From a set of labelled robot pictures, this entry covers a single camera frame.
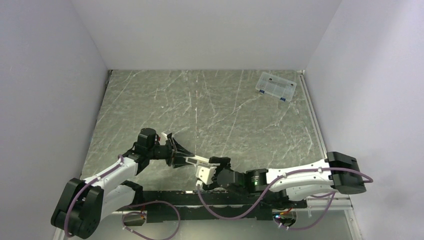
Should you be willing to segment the white remote control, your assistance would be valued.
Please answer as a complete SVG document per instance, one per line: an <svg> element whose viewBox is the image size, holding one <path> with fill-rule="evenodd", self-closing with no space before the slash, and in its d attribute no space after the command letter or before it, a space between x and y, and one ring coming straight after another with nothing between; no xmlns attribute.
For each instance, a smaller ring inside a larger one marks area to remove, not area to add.
<svg viewBox="0 0 424 240"><path fill-rule="evenodd" d="M185 162L194 166L209 166L209 159L202 156L189 156L185 158Z"/></svg>

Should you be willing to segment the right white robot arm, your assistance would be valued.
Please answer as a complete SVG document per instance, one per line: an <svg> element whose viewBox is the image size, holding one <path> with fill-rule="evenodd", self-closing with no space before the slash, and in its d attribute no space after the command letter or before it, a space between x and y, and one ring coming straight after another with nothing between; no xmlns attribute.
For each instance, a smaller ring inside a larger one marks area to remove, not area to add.
<svg viewBox="0 0 424 240"><path fill-rule="evenodd" d="M242 196L276 193L276 203L282 208L317 194L362 194L370 182L360 172L355 157L337 151L328 152L324 159L296 167L262 168L247 172L225 167L212 179L214 188L223 188Z"/></svg>

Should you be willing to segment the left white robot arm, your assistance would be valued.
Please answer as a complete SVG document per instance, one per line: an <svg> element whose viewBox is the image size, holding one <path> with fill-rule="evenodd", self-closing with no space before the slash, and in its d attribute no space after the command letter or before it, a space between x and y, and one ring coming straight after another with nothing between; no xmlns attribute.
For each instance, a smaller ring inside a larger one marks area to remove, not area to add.
<svg viewBox="0 0 424 240"><path fill-rule="evenodd" d="M129 179L141 173L151 160L164 160L172 168L187 165L195 154L167 134L164 144L153 128L140 130L133 146L101 172L85 179L69 180L50 219L52 226L67 237L87 239L100 221L115 210L127 206L139 209L144 203L143 187Z"/></svg>

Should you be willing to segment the clear plastic organizer box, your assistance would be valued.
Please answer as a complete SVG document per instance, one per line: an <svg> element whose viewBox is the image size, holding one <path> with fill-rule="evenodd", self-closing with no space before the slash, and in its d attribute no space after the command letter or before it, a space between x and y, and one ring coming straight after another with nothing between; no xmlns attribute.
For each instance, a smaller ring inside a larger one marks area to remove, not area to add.
<svg viewBox="0 0 424 240"><path fill-rule="evenodd" d="M255 89L262 94L278 98L283 102L290 102L295 94L297 83L283 77L262 72Z"/></svg>

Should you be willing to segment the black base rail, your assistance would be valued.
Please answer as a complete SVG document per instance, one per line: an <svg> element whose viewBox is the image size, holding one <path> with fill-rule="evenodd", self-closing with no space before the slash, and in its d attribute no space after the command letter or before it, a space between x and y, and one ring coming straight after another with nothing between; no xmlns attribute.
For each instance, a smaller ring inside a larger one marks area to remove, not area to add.
<svg viewBox="0 0 424 240"><path fill-rule="evenodd" d="M208 207L218 215L223 217L235 217L246 212L254 205L257 196L241 196L236 193L230 193L226 190L201 191L201 196ZM154 191L145 190L143 196L137 196L131 205L143 204L152 201L165 201L176 207L180 214L180 219L187 220L216 220L217 218L206 210L198 197L197 191ZM285 191L267 192L265 197L250 211L245 218L258 221L271 221L273 213L278 210L290 208L305 209L307 201L291 201L286 196ZM177 214L172 207L155 203L147 206L128 207L124 206L119 211L137 211L146 212L147 223L162 223L165 221L176 221Z"/></svg>

